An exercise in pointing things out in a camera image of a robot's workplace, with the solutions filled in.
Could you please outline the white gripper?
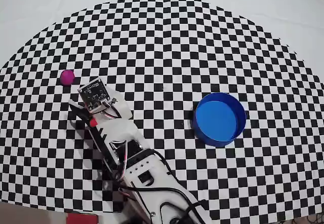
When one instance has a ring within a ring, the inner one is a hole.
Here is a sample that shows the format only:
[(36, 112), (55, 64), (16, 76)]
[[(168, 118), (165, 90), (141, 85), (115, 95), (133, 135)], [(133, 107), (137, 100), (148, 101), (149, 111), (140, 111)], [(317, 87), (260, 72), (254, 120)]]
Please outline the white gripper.
[(79, 117), (87, 126), (102, 128), (102, 134), (106, 134), (106, 141), (131, 141), (135, 140), (140, 145), (140, 148), (147, 148), (147, 142), (141, 134), (133, 120), (133, 114), (128, 103), (123, 95), (110, 87), (106, 87), (108, 95), (111, 99), (116, 99), (113, 104), (114, 108), (119, 112), (120, 118), (113, 118), (116, 115), (112, 108), (106, 109), (105, 106), (100, 106), (100, 113), (95, 114), (95, 117), (89, 113), (86, 107), (79, 105), (77, 102), (70, 99), (68, 104), (72, 112)]

